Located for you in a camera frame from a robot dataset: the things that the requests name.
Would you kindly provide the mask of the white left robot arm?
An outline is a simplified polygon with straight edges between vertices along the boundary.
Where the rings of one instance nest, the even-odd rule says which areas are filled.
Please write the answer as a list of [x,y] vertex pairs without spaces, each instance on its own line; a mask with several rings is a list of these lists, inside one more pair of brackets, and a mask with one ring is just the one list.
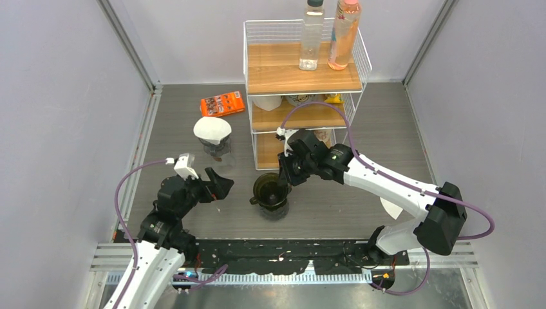
[[198,256],[196,238],[184,231],[182,219],[199,203],[223,200],[234,181],[205,169],[208,180],[176,175],[162,180],[153,210],[129,238],[133,255],[106,308],[154,308],[180,267]]

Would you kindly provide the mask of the dark green dripper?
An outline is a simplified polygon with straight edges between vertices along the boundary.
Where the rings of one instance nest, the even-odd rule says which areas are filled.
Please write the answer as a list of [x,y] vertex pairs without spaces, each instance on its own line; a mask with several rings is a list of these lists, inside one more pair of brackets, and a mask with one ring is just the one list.
[[266,211],[277,211],[288,205],[287,198],[291,189],[291,186],[279,181],[277,173],[265,173],[254,182],[249,202]]

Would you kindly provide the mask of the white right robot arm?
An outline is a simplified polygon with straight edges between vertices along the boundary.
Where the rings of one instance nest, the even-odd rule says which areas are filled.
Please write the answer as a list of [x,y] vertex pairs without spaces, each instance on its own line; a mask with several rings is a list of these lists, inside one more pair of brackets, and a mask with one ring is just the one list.
[[368,191],[385,208],[406,211],[412,220],[395,226],[380,226],[369,238],[365,254],[384,264],[395,254],[414,248],[448,256],[467,219],[459,204],[460,189],[449,182],[437,187],[422,183],[375,164],[344,144],[327,147],[312,131],[277,128],[284,143],[278,154],[279,183],[297,186],[312,175]]

